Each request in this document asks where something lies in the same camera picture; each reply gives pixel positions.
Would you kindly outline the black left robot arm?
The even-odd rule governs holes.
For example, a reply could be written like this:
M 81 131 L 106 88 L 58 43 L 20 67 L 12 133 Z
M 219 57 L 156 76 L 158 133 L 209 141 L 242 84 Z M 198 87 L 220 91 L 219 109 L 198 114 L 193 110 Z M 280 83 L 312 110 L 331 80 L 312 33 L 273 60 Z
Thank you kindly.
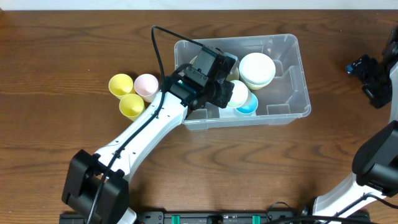
M 62 202 L 88 223 L 135 223 L 129 183 L 137 168 L 192 111 L 227 106 L 234 85 L 226 78 L 237 65 L 237 56 L 203 46 L 193 64 L 164 77 L 153 102 L 122 134 L 94 154 L 80 150 L 72 157 Z

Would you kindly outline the cream plastic cup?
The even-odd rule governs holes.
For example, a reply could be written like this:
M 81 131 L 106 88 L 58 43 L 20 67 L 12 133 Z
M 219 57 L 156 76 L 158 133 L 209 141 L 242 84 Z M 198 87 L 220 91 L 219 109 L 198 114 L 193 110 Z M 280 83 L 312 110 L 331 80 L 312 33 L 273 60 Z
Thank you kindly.
M 251 102 L 252 98 L 249 88 L 239 80 L 231 80 L 231 83 L 234 84 L 234 88 L 227 106 L 230 108 L 247 106 Z

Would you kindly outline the yellow plastic cup front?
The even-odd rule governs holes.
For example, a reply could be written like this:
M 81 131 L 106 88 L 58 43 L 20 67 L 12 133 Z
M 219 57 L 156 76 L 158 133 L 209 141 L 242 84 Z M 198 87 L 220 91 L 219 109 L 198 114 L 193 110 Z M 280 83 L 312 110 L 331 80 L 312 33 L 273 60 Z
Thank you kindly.
M 144 100 L 137 94 L 127 94 L 119 102 L 120 112 L 131 121 L 136 121 L 145 109 Z

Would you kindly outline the pink plastic cup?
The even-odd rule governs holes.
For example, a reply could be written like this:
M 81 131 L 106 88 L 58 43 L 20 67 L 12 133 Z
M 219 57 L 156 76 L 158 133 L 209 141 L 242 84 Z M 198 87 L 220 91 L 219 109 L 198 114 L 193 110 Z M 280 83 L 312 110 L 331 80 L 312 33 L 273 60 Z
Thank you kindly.
M 159 91 L 158 79 L 148 73 L 139 75 L 134 82 L 134 90 L 144 101 L 152 103 Z

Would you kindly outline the yellow plastic cup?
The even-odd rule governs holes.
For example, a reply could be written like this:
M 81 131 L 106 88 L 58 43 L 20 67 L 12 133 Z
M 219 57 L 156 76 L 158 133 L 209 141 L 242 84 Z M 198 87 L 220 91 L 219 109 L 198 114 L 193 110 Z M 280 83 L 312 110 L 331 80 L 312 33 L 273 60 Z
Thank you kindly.
M 114 75 L 108 83 L 109 91 L 118 99 L 122 99 L 125 95 L 135 94 L 133 79 L 124 73 Z
M 136 121 L 145 109 L 144 100 L 137 94 L 127 94 L 119 102 L 120 112 L 131 121 Z

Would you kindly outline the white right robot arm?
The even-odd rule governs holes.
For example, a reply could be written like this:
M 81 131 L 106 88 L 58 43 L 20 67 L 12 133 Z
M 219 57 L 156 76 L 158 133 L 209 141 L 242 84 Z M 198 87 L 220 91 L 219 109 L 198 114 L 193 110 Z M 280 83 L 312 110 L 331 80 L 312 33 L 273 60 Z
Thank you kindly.
M 397 29 L 391 31 L 381 61 L 363 55 L 346 71 L 362 82 L 373 107 L 391 104 L 390 118 L 358 149 L 349 176 L 303 210 L 309 223 L 370 223 L 363 207 L 374 201 L 397 208 L 385 200 L 397 195 Z

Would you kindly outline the light blue plastic cup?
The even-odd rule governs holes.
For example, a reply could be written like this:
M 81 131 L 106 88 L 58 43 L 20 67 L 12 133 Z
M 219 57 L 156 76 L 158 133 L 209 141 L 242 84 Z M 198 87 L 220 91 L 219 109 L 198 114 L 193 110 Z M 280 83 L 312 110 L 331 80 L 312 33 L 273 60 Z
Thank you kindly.
M 245 106 L 236 108 L 234 113 L 236 116 L 255 116 L 256 110 L 259 105 L 258 99 L 255 94 L 251 94 L 251 99 Z

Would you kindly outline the yellow small bowl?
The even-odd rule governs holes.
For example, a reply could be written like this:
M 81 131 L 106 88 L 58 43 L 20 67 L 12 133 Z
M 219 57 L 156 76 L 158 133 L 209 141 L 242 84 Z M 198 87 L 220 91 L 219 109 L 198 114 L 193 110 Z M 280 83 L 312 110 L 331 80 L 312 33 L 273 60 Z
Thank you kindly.
M 265 86 L 270 84 L 270 82 L 268 82 L 268 83 L 265 83 L 265 84 L 255 85 L 255 84 L 249 83 L 249 82 L 247 82 L 245 80 L 242 80 L 242 82 L 251 90 L 260 90 L 261 88 L 264 88 Z

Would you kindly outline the white small bowl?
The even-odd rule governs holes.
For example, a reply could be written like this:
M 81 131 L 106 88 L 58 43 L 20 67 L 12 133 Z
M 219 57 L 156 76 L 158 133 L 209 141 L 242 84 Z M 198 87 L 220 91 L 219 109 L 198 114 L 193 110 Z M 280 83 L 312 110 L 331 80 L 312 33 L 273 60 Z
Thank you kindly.
M 276 67 L 273 60 L 262 53 L 251 53 L 239 63 L 240 77 L 248 84 L 265 86 L 275 77 Z

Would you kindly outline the beige large bowl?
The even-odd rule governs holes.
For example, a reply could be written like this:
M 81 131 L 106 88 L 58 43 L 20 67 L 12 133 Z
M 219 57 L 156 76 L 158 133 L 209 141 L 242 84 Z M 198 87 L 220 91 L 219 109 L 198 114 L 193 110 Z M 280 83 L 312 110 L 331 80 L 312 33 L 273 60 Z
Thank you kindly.
M 191 59 L 190 64 L 193 64 L 196 60 L 197 56 L 195 56 L 193 59 Z M 232 81 L 232 80 L 239 80 L 239 69 L 238 66 L 229 73 L 229 75 L 226 77 L 226 81 Z

